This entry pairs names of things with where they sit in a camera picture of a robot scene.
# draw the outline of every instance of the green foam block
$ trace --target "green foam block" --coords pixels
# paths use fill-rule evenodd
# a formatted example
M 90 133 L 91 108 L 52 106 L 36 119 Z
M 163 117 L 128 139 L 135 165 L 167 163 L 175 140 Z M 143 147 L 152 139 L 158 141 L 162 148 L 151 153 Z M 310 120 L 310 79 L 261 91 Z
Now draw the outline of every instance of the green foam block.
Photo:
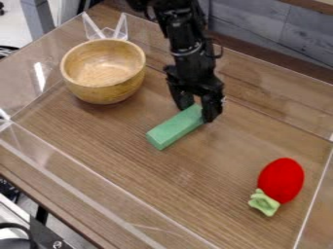
M 155 148 L 163 150 L 202 124 L 202 107 L 194 104 L 148 131 L 146 136 Z

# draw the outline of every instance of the bowl rim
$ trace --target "bowl rim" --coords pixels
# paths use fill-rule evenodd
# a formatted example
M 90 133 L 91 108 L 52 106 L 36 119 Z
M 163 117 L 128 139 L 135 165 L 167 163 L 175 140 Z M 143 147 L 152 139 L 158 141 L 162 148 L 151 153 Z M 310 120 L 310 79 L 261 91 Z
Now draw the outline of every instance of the bowl rim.
M 91 44 L 91 43 L 99 43 L 99 42 L 106 42 L 106 41 L 114 41 L 114 42 L 120 42 L 120 43 L 126 43 L 128 46 L 131 46 L 140 54 L 140 58 L 142 58 L 142 65 L 140 67 L 132 72 L 132 74 L 130 74 L 130 76 L 127 76 L 126 78 L 120 79 L 119 81 L 116 81 L 115 83 L 111 83 L 111 84 L 104 84 L 104 85 L 98 85 L 98 86 L 84 86 L 82 84 L 79 84 L 74 78 L 68 75 L 67 73 L 67 70 L 66 70 L 66 62 L 67 62 L 67 59 L 71 55 L 71 53 L 78 50 L 80 47 L 86 46 L 87 44 Z M 103 88 L 103 87 L 111 87 L 111 86 L 116 86 L 122 83 L 124 83 L 127 80 L 130 80 L 142 70 L 143 68 L 146 67 L 146 55 L 144 55 L 144 52 L 142 50 L 142 48 L 134 44 L 132 42 L 128 42 L 128 41 L 124 41 L 122 39 L 115 39 L 115 38 L 106 38 L 106 39 L 98 39 L 98 40 L 92 40 L 92 41 L 87 41 L 84 43 L 80 43 L 79 45 L 76 45 L 75 47 L 72 47 L 70 49 L 70 51 L 66 53 L 63 59 L 62 59 L 62 62 L 60 62 L 60 71 L 62 71 L 62 74 L 63 74 L 63 77 L 66 78 L 67 81 L 70 81 L 72 84 L 83 87 L 83 88 Z

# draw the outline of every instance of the wooden bowl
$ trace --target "wooden bowl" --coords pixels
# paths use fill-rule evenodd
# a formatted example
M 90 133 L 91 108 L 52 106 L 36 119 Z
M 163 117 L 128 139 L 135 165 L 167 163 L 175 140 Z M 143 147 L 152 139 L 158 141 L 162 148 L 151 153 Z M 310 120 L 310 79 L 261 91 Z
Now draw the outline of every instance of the wooden bowl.
M 126 100 L 140 88 L 146 55 L 123 40 L 86 42 L 66 54 L 60 69 L 74 95 L 92 104 Z

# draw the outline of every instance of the green block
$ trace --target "green block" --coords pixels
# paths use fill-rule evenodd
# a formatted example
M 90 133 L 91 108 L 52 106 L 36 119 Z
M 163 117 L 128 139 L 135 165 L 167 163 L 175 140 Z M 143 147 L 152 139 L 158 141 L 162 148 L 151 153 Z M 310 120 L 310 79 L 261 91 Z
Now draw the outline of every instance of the green block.
M 146 134 L 150 143 L 163 150 L 203 124 L 202 107 L 194 104 Z

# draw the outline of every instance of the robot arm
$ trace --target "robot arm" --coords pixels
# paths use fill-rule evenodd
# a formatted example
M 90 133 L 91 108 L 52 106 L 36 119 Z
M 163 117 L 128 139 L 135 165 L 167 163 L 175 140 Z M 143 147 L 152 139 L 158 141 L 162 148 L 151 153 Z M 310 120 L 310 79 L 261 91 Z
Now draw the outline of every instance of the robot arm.
M 223 83 L 214 74 L 215 59 L 213 39 L 206 35 L 206 19 L 198 0 L 127 0 L 130 7 L 155 18 L 170 39 L 175 65 L 164 68 L 167 85 L 181 110 L 194 104 L 194 95 L 202 99 L 203 121 L 210 123 L 222 113 Z

